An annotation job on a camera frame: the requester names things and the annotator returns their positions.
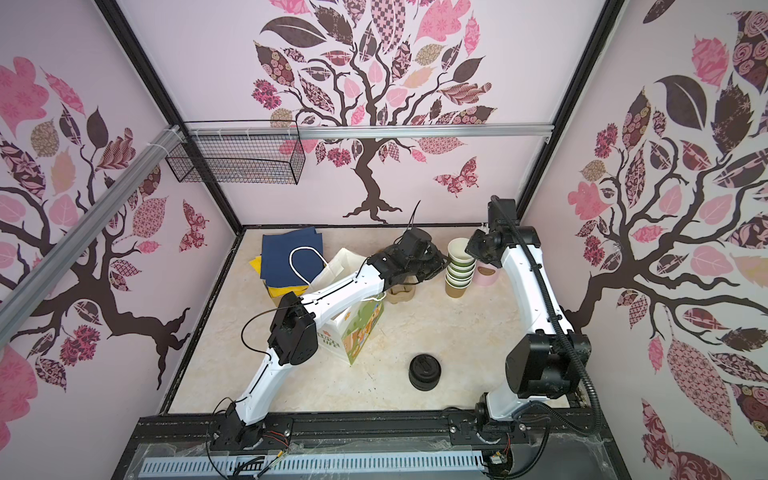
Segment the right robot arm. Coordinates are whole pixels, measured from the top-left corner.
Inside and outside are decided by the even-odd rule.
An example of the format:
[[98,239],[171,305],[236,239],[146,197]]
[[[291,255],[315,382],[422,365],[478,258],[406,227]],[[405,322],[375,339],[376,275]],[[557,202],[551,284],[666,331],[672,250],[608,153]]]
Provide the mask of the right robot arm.
[[[523,337],[505,360],[505,382],[484,395],[487,417],[517,421],[534,410],[558,420],[574,433],[595,436],[604,426],[596,387],[586,369],[592,352],[587,336],[576,332],[557,304],[536,230],[522,226],[513,199],[496,195],[488,203],[488,230],[476,230],[466,247],[474,259],[506,273],[516,298]],[[590,415],[580,426],[548,405],[579,389]]]

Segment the white illustrated paper bag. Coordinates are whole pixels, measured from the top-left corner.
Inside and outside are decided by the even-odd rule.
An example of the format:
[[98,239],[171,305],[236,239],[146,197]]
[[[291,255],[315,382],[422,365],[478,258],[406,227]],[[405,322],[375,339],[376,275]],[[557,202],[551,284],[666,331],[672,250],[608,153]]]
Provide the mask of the white illustrated paper bag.
[[[341,248],[321,273],[310,283],[308,293],[355,274],[365,257]],[[384,311],[385,293],[366,297],[343,310],[318,329],[319,345],[352,366]]]

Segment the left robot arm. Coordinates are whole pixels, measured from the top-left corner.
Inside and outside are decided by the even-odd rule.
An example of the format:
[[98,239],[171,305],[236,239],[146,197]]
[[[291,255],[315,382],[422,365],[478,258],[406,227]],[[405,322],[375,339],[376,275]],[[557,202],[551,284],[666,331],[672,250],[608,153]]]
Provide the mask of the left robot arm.
[[241,397],[227,407],[216,447],[245,448],[260,441],[272,401],[291,370],[317,352],[322,326],[354,304],[406,284],[410,277],[418,283],[434,278],[446,268],[447,260],[428,240],[402,238],[326,288],[300,297],[285,296],[275,309],[262,363]]

